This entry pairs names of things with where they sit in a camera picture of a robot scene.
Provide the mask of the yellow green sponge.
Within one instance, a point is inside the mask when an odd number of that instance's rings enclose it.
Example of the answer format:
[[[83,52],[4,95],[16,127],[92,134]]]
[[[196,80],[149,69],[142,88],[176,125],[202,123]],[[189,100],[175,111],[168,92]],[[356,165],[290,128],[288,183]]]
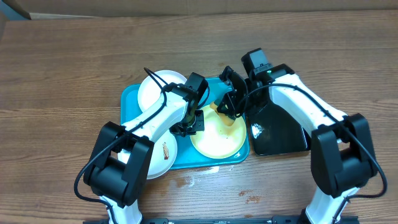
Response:
[[[215,113],[220,117],[220,119],[222,120],[222,122],[226,125],[226,126],[232,126],[234,124],[235,119],[230,118],[229,116],[218,112],[217,108],[218,106],[215,104],[215,102],[211,102],[210,104],[210,108],[213,109],[215,111]]]

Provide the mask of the yellow plate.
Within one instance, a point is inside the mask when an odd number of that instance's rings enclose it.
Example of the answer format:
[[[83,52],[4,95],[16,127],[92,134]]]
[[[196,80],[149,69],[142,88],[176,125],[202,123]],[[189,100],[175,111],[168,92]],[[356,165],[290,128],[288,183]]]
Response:
[[[236,118],[232,126],[226,126],[210,105],[202,110],[205,130],[190,136],[194,148],[212,159],[224,159],[237,153],[246,140],[244,119]]]

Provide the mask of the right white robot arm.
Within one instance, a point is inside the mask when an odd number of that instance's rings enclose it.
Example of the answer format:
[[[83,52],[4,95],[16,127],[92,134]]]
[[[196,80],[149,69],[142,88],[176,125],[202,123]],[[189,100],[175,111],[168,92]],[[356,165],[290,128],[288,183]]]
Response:
[[[247,117],[257,154],[310,151],[316,191],[292,223],[357,223],[342,212],[379,172],[367,119],[347,115],[310,91],[287,65],[246,67],[248,78],[226,67],[220,80],[231,87],[218,111]]]

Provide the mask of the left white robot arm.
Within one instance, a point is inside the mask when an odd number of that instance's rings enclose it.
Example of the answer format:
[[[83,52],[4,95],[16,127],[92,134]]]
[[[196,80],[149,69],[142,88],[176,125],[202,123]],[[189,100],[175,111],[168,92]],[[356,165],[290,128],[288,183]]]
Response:
[[[90,202],[106,206],[109,223],[141,223],[137,199],[155,160],[154,145],[172,126],[177,134],[192,135],[204,129],[198,109],[208,82],[169,83],[161,97],[136,119],[118,125],[106,123],[100,130],[87,164],[76,180],[89,185],[97,198]]]

